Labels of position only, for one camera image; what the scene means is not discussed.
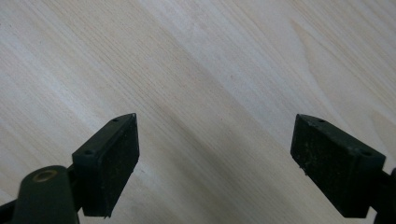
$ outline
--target screw hole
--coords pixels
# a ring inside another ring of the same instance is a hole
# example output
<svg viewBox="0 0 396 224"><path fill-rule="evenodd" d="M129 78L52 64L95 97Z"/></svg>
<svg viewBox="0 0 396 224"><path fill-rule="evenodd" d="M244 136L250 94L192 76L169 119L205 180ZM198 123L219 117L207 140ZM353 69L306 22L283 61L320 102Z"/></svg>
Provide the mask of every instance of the screw hole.
<svg viewBox="0 0 396 224"><path fill-rule="evenodd" d="M38 183L44 182L55 177L57 174L58 172L56 170L46 170L35 175L35 177L33 177L33 180Z"/></svg>
<svg viewBox="0 0 396 224"><path fill-rule="evenodd" d="M88 149L88 150L85 150L85 151L84 151L84 154L85 154L85 155L92 155L92 154L93 154L93 151Z"/></svg>

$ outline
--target wooden surface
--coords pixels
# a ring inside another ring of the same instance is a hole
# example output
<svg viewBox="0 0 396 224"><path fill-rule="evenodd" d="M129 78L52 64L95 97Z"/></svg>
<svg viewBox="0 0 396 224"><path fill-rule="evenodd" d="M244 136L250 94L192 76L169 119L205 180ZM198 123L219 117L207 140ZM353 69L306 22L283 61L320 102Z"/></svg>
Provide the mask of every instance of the wooden surface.
<svg viewBox="0 0 396 224"><path fill-rule="evenodd" d="M290 142L304 113L396 166L396 3L0 1L0 203L132 112L140 162L113 217L82 223L373 223Z"/></svg>

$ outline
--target rubber gripper pad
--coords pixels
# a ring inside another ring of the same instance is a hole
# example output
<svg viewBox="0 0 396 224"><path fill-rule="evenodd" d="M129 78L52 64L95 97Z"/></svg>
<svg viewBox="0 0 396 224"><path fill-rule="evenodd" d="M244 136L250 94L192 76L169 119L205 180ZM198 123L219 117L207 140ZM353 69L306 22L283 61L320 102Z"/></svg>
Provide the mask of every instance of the rubber gripper pad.
<svg viewBox="0 0 396 224"><path fill-rule="evenodd" d="M136 114L111 120L73 153L85 216L111 216L138 159Z"/></svg>
<svg viewBox="0 0 396 224"><path fill-rule="evenodd" d="M323 119L297 115L291 156L344 217L366 217L384 155Z"/></svg>

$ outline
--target wood grain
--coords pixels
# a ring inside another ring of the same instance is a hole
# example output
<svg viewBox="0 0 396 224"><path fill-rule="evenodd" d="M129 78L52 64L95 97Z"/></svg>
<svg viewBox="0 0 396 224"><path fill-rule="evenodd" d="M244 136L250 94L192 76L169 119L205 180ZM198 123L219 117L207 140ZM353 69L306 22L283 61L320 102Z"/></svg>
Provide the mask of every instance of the wood grain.
<svg viewBox="0 0 396 224"><path fill-rule="evenodd" d="M135 112L141 159L110 219L344 219L290 157L297 113L396 166L396 4L0 1L0 203L108 120Z"/></svg>

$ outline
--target black plastic part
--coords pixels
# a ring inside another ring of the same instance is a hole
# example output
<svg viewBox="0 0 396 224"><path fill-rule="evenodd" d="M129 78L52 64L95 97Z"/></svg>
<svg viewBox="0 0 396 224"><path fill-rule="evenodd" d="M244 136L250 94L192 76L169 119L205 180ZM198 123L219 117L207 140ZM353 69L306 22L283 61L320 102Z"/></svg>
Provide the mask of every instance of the black plastic part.
<svg viewBox="0 0 396 224"><path fill-rule="evenodd" d="M366 217L385 156L329 122L297 115L291 156L344 217Z"/></svg>
<svg viewBox="0 0 396 224"><path fill-rule="evenodd" d="M375 224L396 223L396 169L391 175L383 172L379 178L372 207L378 212Z"/></svg>
<svg viewBox="0 0 396 224"><path fill-rule="evenodd" d="M78 223L66 168L49 166L21 182L12 224Z"/></svg>
<svg viewBox="0 0 396 224"><path fill-rule="evenodd" d="M75 209L76 212L81 208L82 202L84 200L84 188L82 187L82 181L78 181L76 173L74 170L74 165L67 168L67 173L69 175L70 187L72 188Z"/></svg>
<svg viewBox="0 0 396 224"><path fill-rule="evenodd" d="M136 114L111 120L73 153L85 216L111 216L138 158Z"/></svg>
<svg viewBox="0 0 396 224"><path fill-rule="evenodd" d="M12 219L12 214L14 213L16 200L5 203L0 206L0 223L9 222Z"/></svg>

